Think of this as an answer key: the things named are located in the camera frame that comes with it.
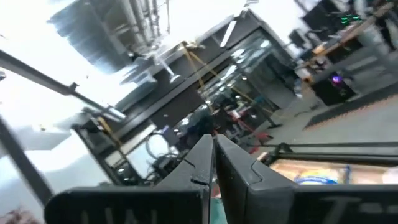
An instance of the ceiling pipe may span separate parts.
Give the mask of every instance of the ceiling pipe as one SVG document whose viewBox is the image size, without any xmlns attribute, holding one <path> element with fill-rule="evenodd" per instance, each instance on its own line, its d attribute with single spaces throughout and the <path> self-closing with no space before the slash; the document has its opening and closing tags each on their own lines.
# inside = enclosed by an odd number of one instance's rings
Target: ceiling pipe
<svg viewBox="0 0 398 224">
<path fill-rule="evenodd" d="M 152 36 L 155 38 L 155 37 L 157 37 L 157 35 L 155 33 L 154 18 L 152 17 L 152 7 L 153 6 L 152 6 L 150 0 L 144 0 L 144 3 L 145 3 L 145 7 L 146 7 L 146 9 L 144 11 L 144 15 L 149 21 L 150 30 L 152 31 Z"/>
<path fill-rule="evenodd" d="M 128 23 L 131 25 L 131 37 L 134 40 L 135 43 L 142 43 L 145 42 L 145 35 L 141 32 L 138 24 L 139 21 L 136 20 L 136 17 L 134 16 L 134 12 L 132 10 L 132 6 L 130 4 L 130 0 L 121 0 L 121 7 L 124 11 L 124 14 L 127 17 Z"/>
<path fill-rule="evenodd" d="M 167 7 L 167 33 L 170 34 L 170 0 L 166 0 Z"/>
<path fill-rule="evenodd" d="M 157 36 L 160 37 L 162 34 L 160 33 L 160 25 L 159 25 L 159 12 L 157 10 L 157 0 L 152 0 L 152 5 L 154 7 L 153 14 L 155 16 L 155 25 L 156 25 L 156 31 L 157 31 Z"/>
<path fill-rule="evenodd" d="M 129 3 L 133 12 L 132 16 L 135 18 L 136 24 L 138 26 L 139 33 L 142 35 L 145 45 L 149 47 L 151 45 L 151 42 L 148 38 L 149 35 L 147 33 L 147 30 L 144 27 L 145 19 L 144 14 L 142 13 L 141 2 L 138 2 L 137 0 L 129 0 Z"/>
</svg>

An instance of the computer monitor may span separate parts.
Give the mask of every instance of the computer monitor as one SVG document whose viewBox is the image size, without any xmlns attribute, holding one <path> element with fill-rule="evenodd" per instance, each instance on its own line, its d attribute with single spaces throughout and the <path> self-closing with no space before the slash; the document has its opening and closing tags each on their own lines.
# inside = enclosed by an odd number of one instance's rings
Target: computer monitor
<svg viewBox="0 0 398 224">
<path fill-rule="evenodd" d="M 329 35 L 345 28 L 345 25 L 340 22 L 340 12 L 333 1 L 321 0 L 302 19 L 311 30 L 324 30 L 316 35 L 321 41 L 328 41 Z"/>
</svg>

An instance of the glass wall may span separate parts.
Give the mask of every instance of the glass wall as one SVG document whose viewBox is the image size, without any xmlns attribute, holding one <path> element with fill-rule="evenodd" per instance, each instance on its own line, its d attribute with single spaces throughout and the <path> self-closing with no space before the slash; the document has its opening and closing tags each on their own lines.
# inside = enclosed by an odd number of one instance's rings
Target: glass wall
<svg viewBox="0 0 398 224">
<path fill-rule="evenodd" d="M 279 55 L 261 30 L 233 47 L 229 65 L 198 88 L 205 104 L 174 127 L 180 143 L 191 148 L 210 133 L 240 142 L 263 124 L 274 125 L 269 117 L 284 106 L 281 99 L 295 97 Z"/>
<path fill-rule="evenodd" d="M 298 77 L 278 49 L 258 30 L 233 48 L 231 58 L 264 98 L 284 108 L 295 97 Z"/>
</svg>

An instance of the ceiling light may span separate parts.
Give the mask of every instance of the ceiling light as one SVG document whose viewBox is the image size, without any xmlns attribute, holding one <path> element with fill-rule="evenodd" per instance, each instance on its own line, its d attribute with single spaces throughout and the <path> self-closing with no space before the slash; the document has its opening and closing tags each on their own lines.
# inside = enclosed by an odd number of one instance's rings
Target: ceiling light
<svg viewBox="0 0 398 224">
<path fill-rule="evenodd" d="M 188 123 L 189 123 L 189 119 L 188 118 L 182 119 L 182 122 L 181 122 L 182 125 L 187 125 Z"/>
<path fill-rule="evenodd" d="M 244 52 L 244 49 L 239 49 L 239 50 L 235 51 L 231 56 L 232 57 L 238 57 L 241 54 L 243 54 L 243 52 Z"/>
<path fill-rule="evenodd" d="M 265 40 L 261 45 L 260 45 L 260 47 L 261 48 L 264 48 L 264 47 L 267 47 L 269 45 L 269 40 Z"/>
<path fill-rule="evenodd" d="M 221 41 L 221 43 L 220 43 L 220 47 L 225 47 L 226 43 L 228 42 L 229 38 L 231 37 L 232 31 L 234 30 L 235 25 L 236 25 L 235 20 L 233 20 L 229 23 L 228 28 L 223 37 L 223 41 Z"/>
</svg>

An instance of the glass partition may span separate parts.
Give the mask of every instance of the glass partition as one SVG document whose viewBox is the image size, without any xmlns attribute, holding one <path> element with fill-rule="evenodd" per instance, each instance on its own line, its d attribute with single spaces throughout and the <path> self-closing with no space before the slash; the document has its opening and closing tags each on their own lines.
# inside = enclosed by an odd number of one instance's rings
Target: glass partition
<svg viewBox="0 0 398 224">
<path fill-rule="evenodd" d="M 298 76 L 280 55 L 277 47 L 257 30 L 233 47 L 231 58 L 262 97 L 284 108 L 295 98 L 293 87 Z"/>
</svg>

